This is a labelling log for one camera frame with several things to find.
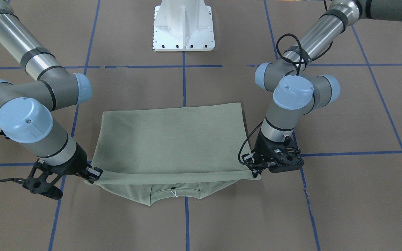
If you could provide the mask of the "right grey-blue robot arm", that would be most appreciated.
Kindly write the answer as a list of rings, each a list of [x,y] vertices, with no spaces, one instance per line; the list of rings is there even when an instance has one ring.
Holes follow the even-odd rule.
[[[59,200],[56,183],[76,175],[94,183],[102,170],[52,116],[52,111],[88,101],[92,95],[84,74],[69,73],[27,30],[6,0],[0,0],[0,43],[34,81],[13,85],[0,79],[0,130],[38,157],[27,178],[5,178],[33,194]]]

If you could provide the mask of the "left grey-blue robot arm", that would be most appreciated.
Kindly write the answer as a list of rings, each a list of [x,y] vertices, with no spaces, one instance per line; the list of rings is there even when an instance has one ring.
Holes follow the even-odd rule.
[[[255,72],[255,83],[273,94],[250,154],[239,155],[239,162],[249,168],[254,178],[264,170],[282,173],[298,170],[304,161],[292,139],[300,118],[334,102],[340,95],[340,84],[329,75],[302,74],[308,65],[323,56],[335,38],[361,19],[401,21],[402,0],[334,0],[318,21],[279,59],[261,64]]]

